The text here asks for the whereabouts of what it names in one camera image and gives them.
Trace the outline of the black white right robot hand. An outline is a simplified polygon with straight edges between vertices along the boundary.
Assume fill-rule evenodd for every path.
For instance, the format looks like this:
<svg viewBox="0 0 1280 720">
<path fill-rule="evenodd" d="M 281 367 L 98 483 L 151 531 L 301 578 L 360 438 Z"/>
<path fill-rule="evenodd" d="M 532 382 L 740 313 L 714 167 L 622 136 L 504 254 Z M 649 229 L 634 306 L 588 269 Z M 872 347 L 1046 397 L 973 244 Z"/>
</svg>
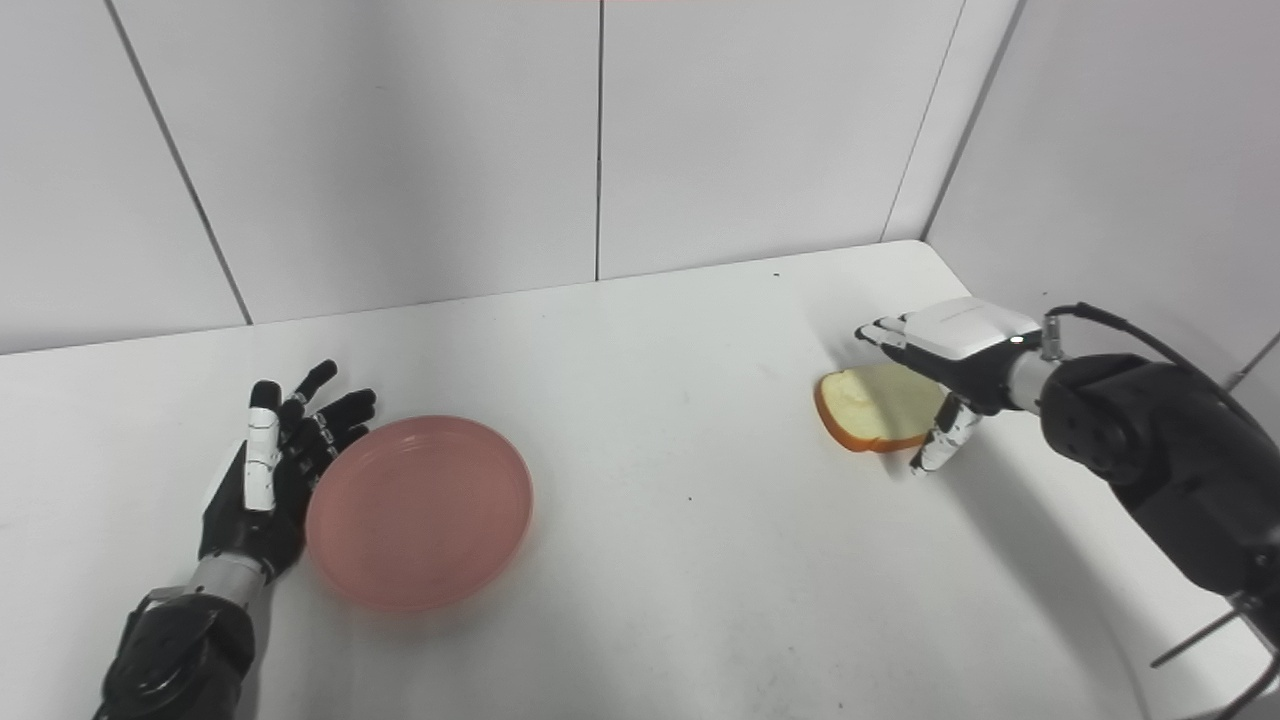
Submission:
<svg viewBox="0 0 1280 720">
<path fill-rule="evenodd" d="M 1041 414 L 1041 396 L 1059 365 L 1041 354 L 1038 320 L 975 297 L 882 316 L 858 327 L 855 336 L 946 392 L 909 462 L 915 475 L 938 471 L 987 416 Z"/>
</svg>

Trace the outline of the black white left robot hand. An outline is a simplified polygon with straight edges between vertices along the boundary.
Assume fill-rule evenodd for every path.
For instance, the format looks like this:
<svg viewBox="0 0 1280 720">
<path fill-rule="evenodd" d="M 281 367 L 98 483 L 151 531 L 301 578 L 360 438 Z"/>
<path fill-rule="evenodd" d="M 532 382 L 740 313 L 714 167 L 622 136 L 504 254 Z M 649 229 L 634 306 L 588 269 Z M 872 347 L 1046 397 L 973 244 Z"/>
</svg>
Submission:
<svg viewBox="0 0 1280 720">
<path fill-rule="evenodd" d="M 269 582 L 297 564 L 320 479 L 370 432 L 376 414 L 378 395 L 371 388 L 308 409 L 337 372 L 337 363 L 325 360 L 288 395 L 274 380 L 253 386 L 244 439 L 202 515 L 200 559 L 248 559 Z"/>
</svg>

